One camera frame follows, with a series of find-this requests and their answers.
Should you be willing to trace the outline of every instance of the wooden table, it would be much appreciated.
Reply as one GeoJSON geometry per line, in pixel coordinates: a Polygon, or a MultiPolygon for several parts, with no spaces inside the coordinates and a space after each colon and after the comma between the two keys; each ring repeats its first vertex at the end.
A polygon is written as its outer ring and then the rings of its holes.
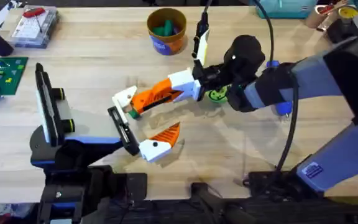
{"type": "MultiPolygon", "coordinates": [[[[152,47],[147,16],[155,8],[61,8],[60,23],[47,49],[15,49],[13,57],[29,57],[15,96],[0,101],[0,203],[39,201],[44,187],[41,169],[30,164],[29,138],[40,125],[35,101],[35,63],[49,73],[52,85],[64,87],[73,110],[107,116],[113,94],[129,86],[150,88],[168,74],[192,67],[192,37],[202,8],[179,8],[187,18],[187,45],[177,55],[163,56],[152,47]]],[[[2,28],[7,36],[22,9],[12,10],[2,28]]],[[[275,59],[294,62],[329,47],[320,32],[299,20],[273,20],[275,59]]],[[[234,38],[250,34],[270,52],[266,21],[253,7],[209,9],[207,65],[221,63],[234,38]]],[[[328,142],[352,118],[343,97],[300,102],[298,126],[285,168],[290,169],[328,142]]],[[[272,109],[238,113],[228,105],[184,101],[154,108],[139,122],[147,136],[181,121],[173,152],[158,164],[148,164],[125,150],[97,164],[117,172],[146,172],[148,199],[188,198],[192,182],[205,181],[223,197],[248,197],[238,185],[252,170],[271,170],[278,162],[289,123],[280,122],[272,109]]],[[[358,195],[358,176],[331,189],[327,195],[358,195]]]]}

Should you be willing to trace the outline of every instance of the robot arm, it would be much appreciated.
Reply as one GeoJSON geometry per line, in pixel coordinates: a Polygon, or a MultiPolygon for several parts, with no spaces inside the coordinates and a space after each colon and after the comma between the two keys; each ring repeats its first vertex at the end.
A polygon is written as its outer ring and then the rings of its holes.
{"type": "Polygon", "coordinates": [[[235,110],[248,112],[291,101],[292,75],[301,99],[343,95],[354,114],[352,124],[280,179],[297,195],[322,193],[358,174],[358,37],[297,63],[266,69],[245,88],[232,87],[227,94],[229,103],[235,110]]]}

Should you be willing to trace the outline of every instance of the black bracket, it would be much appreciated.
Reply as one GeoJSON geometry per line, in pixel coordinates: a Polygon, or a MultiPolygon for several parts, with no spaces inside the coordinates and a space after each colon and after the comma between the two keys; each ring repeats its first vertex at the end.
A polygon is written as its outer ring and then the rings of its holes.
{"type": "Polygon", "coordinates": [[[67,218],[80,223],[83,216],[98,209],[102,198],[135,202],[147,194],[146,174],[115,174],[110,166],[45,175],[37,223],[67,218]]]}
{"type": "Polygon", "coordinates": [[[305,184],[295,171],[296,167],[291,171],[281,171],[276,177],[273,177],[276,175],[274,171],[250,172],[242,183],[250,189],[251,196],[268,198],[274,202],[299,202],[324,196],[323,192],[315,192],[305,184]]]}
{"type": "Polygon", "coordinates": [[[108,109],[110,117],[116,125],[117,131],[121,137],[121,142],[124,148],[131,154],[136,155],[139,153],[139,143],[137,142],[134,133],[131,131],[127,124],[124,124],[119,116],[118,110],[115,106],[108,109]]]}

